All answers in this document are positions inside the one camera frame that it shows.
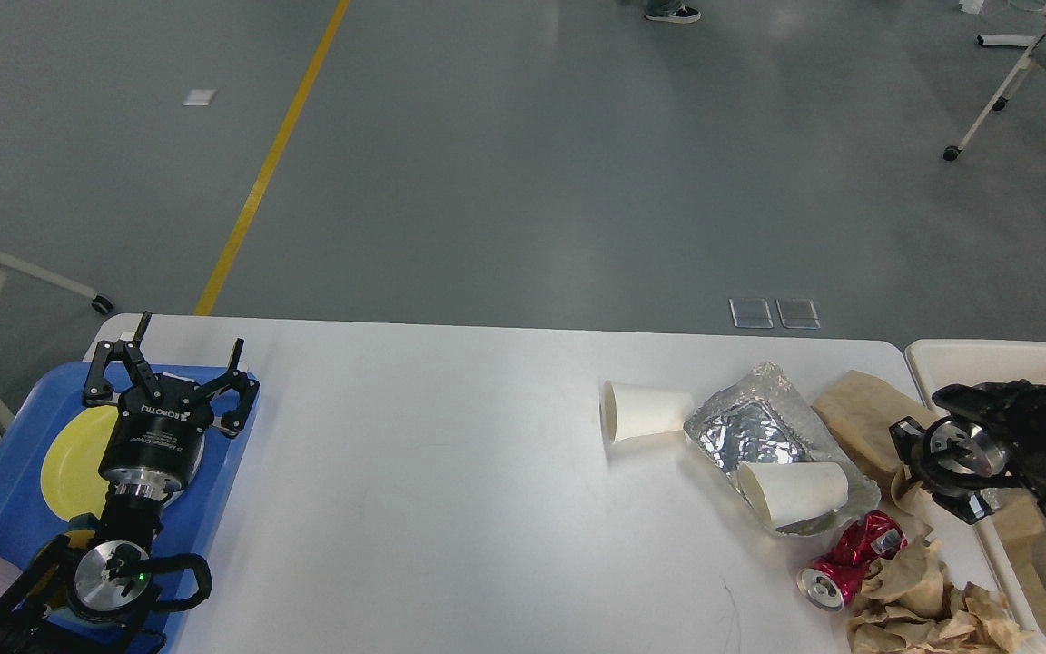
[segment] person's leg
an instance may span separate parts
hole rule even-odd
[[[644,5],[644,16],[649,17],[667,17],[668,14],[673,12],[680,10],[684,7],[685,0],[649,0],[647,4]]]
[[[647,0],[643,8],[643,17],[650,21],[670,22],[672,24],[689,24],[701,20],[701,12],[685,7],[685,0]]]

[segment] blue tray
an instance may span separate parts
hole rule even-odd
[[[51,369],[26,397],[16,422],[0,444],[0,556],[19,568],[26,568],[38,550],[55,535],[66,531],[66,522],[51,513],[40,490],[40,471],[47,448],[54,436],[84,409],[79,402],[87,363],[67,363]],[[157,373],[187,377],[207,382],[220,376],[224,368],[185,367],[185,365],[153,365]],[[106,373],[116,390],[128,389],[132,381],[119,364],[109,365]],[[236,394],[228,393],[212,402],[218,415],[236,406]],[[204,433],[204,452],[196,478],[179,500],[163,510],[163,531],[153,543],[153,556],[181,555],[195,551],[208,554],[212,535],[217,531],[224,502],[232,489],[241,455],[245,454],[256,412],[249,415],[249,423],[236,438],[224,437],[209,428]],[[163,600],[190,595],[196,584],[191,574],[169,574],[157,580],[163,586]],[[212,580],[214,592],[221,581]],[[170,651],[187,613],[153,613],[146,629],[161,630],[167,636],[166,651]],[[59,623],[95,640],[112,640],[117,632],[88,629],[69,623]],[[146,646],[146,637],[137,637],[136,647]]]

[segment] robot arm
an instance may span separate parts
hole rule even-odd
[[[890,436],[935,504],[974,524],[995,511],[987,489],[1022,487],[1046,518],[1046,385],[954,384],[932,399],[951,414],[926,429],[900,420]]]

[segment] yellow plate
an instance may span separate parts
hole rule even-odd
[[[107,481],[99,476],[99,460],[116,418],[119,411],[114,406],[84,409],[54,436],[46,451],[38,482],[46,505],[63,520],[103,513]]]

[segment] gray floor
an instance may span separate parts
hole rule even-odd
[[[940,158],[1018,55],[974,35],[1034,14],[697,5],[354,0],[217,314],[1046,340],[1046,75]],[[0,3],[0,247],[190,312],[334,7]],[[8,403],[98,324],[13,277]]]

